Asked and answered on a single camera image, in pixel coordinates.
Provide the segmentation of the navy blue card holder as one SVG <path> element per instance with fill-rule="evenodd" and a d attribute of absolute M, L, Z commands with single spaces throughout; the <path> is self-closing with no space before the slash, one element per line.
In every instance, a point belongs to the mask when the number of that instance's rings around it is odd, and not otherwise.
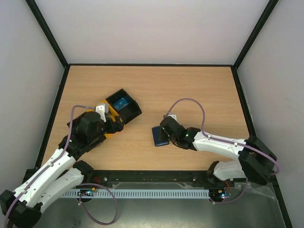
<path fill-rule="evenodd" d="M 170 141 L 168 135 L 160 126 L 152 128 L 152 135 L 155 147 L 169 145 Z"/>

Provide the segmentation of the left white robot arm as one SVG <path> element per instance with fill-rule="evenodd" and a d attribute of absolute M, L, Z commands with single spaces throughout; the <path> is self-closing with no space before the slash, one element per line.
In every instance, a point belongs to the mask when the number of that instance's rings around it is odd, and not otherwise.
<path fill-rule="evenodd" d="M 80 157 L 99 146 L 107 134 L 122 131 L 123 120 L 96 111 L 72 119 L 69 132 L 51 158 L 14 191 L 0 195 L 4 227 L 31 228 L 42 213 L 63 193 L 78 185 L 91 185 L 94 169 Z"/>

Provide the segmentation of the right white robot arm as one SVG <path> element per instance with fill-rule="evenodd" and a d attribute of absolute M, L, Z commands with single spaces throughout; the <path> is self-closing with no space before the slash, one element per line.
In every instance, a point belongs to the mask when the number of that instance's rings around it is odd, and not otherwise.
<path fill-rule="evenodd" d="M 199 128 L 184 128 L 172 116 L 160 123 L 161 130 L 175 146 L 194 151 L 206 151 L 231 159 L 215 161 L 207 174 L 208 183 L 218 186 L 222 181 L 246 178 L 250 182 L 266 185 L 277 166 L 277 157 L 256 136 L 231 139 L 205 133 Z"/>

